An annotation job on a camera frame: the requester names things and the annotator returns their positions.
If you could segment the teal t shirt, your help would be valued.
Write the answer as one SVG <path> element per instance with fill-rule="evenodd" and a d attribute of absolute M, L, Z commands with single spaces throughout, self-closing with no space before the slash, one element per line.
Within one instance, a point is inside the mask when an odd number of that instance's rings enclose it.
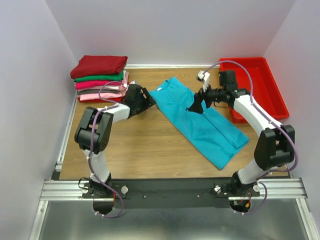
<path fill-rule="evenodd" d="M 177 130 L 216 168 L 222 170 L 249 138 L 214 108 L 202 114 L 188 111 L 194 92 L 176 77 L 165 80 L 150 95 Z"/>

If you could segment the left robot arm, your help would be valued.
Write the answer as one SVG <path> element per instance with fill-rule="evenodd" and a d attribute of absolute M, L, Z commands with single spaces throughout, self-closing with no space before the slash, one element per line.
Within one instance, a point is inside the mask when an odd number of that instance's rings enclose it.
<path fill-rule="evenodd" d="M 145 87 L 130 83 L 126 95 L 120 102 L 104 108 L 89 106 L 84 110 L 74 140 L 83 150 L 91 171 L 88 185 L 82 188 L 85 193 L 101 197 L 113 193 L 110 189 L 111 173 L 105 156 L 112 125 L 139 115 L 155 104 Z"/>

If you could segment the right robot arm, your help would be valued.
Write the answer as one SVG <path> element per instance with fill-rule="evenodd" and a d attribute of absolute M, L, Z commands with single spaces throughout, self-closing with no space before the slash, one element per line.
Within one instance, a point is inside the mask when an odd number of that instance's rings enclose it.
<path fill-rule="evenodd" d="M 295 129 L 283 125 L 271 117 L 245 88 L 239 88 L 234 70 L 219 72 L 220 88 L 212 88 L 210 74 L 201 70 L 197 80 L 202 83 L 194 94 L 188 111 L 203 114 L 204 108 L 215 103 L 226 103 L 250 124 L 258 136 L 253 160 L 236 171 L 228 184 L 233 195 L 240 195 L 251 189 L 258 179 L 268 173 L 279 172 L 282 166 L 296 160 L 294 141 Z"/>

